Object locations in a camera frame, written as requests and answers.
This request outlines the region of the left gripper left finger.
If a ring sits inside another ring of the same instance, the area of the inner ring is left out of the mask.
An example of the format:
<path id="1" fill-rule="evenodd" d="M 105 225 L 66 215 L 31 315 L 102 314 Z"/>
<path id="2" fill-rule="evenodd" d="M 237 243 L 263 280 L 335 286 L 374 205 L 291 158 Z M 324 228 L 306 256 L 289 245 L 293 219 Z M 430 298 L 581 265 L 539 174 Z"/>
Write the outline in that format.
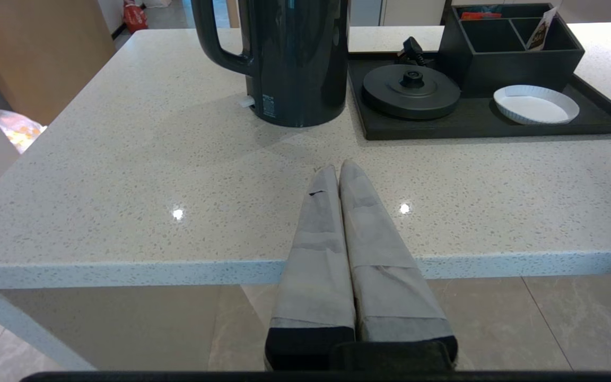
<path id="1" fill-rule="evenodd" d="M 355 341 L 355 307 L 336 169 L 305 192 L 265 339 L 270 371 L 328 370 L 330 353 Z"/>

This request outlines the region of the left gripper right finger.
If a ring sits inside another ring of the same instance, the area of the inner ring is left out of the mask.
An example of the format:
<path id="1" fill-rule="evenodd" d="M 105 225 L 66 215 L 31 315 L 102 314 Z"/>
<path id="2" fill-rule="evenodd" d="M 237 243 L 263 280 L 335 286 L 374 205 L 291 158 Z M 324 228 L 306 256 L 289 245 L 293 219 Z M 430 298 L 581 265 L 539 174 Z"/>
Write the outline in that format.
<path id="1" fill-rule="evenodd" d="M 441 343 L 454 365 L 458 341 L 371 180 L 352 160 L 339 177 L 358 334 L 371 343 Z"/>

